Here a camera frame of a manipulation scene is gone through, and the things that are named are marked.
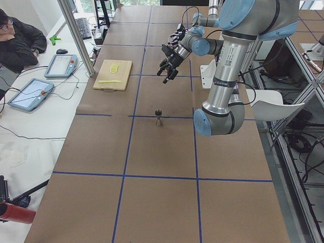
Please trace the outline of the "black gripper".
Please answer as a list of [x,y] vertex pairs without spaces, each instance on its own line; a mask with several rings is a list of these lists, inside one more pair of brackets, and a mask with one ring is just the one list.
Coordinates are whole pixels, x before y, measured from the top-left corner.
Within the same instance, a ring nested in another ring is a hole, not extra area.
[[188,29],[182,29],[182,30],[177,30],[176,32],[172,33],[168,37],[168,46],[176,46],[178,44],[178,41],[181,41],[186,33],[188,32]]
[[166,84],[169,80],[173,80],[177,74],[176,69],[187,57],[186,49],[174,49],[173,54],[159,64],[159,70],[156,75],[161,76],[163,72],[166,73],[167,77],[163,80],[163,84]]

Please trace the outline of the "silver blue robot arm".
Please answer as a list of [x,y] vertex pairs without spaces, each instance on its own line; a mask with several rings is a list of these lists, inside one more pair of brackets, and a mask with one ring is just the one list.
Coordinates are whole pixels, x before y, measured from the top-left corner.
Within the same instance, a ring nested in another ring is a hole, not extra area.
[[[224,1],[209,1],[209,10],[208,16],[204,17],[200,12],[199,8],[195,7],[198,12],[193,15],[192,18],[192,27],[194,26],[204,26],[204,27],[219,27],[220,20],[219,20],[219,8],[223,5]],[[189,10],[184,11],[181,23],[178,24],[177,30],[170,35],[170,39],[168,41],[168,46],[176,46],[179,41],[181,41],[185,34],[189,31],[188,28],[185,28],[183,25],[183,18],[185,13]]]
[[241,128],[245,109],[236,82],[249,45],[292,35],[298,16],[298,1],[210,1],[207,17],[195,14],[176,46],[162,46],[166,58],[159,69],[167,72],[167,80],[176,77],[177,67],[191,53],[215,57],[208,98],[193,115],[199,134],[227,135]]

